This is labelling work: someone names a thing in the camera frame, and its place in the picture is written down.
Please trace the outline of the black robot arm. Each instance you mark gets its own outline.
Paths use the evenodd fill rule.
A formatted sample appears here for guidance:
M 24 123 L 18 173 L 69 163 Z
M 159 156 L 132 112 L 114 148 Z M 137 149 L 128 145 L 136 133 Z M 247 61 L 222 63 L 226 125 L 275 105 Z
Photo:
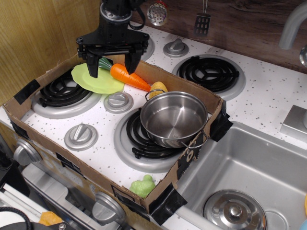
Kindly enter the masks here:
M 76 39 L 78 56 L 86 61 L 90 76 L 98 76 L 98 62 L 101 57 L 124 55 L 125 67 L 132 74 L 148 47 L 149 35 L 132 26 L 132 13 L 137 11 L 145 23 L 140 9 L 143 0 L 103 0 L 100 4 L 99 26 Z

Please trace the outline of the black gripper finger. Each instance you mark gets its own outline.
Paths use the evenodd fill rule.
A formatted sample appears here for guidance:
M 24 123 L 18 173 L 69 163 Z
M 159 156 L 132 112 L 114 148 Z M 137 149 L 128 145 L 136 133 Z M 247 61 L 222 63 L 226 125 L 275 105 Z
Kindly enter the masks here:
M 98 77 L 98 63 L 99 57 L 94 54 L 87 54 L 86 55 L 86 63 L 88 67 L 88 71 L 91 77 L 97 78 Z
M 141 60 L 141 54 L 129 53 L 125 54 L 124 64 L 128 74 L 133 74 Z

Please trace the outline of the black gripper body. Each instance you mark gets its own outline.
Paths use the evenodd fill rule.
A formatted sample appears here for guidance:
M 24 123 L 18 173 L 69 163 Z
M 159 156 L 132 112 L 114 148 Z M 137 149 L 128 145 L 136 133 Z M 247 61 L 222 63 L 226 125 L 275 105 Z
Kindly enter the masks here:
M 127 23 L 115 24 L 101 20 L 95 31 L 76 39 L 77 52 L 83 59 L 90 53 L 97 56 L 141 54 L 141 41 L 148 38 L 146 33 L 129 29 Z

